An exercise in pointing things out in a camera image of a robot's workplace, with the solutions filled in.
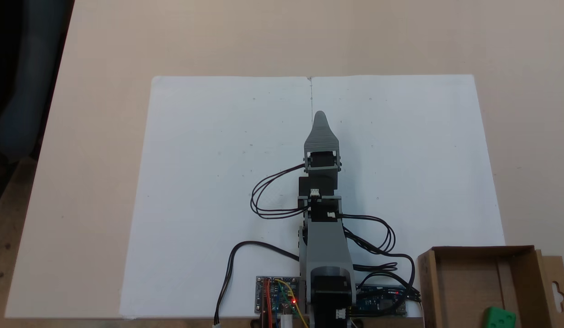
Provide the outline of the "grey ribbed wide gripper finger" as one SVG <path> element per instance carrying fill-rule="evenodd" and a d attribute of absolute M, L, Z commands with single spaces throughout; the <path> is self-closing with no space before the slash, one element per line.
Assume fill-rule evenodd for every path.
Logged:
<path fill-rule="evenodd" d="M 311 132 L 304 143 L 305 152 L 339 152 L 338 138 L 328 124 L 323 111 L 317 111 L 314 116 Z"/>

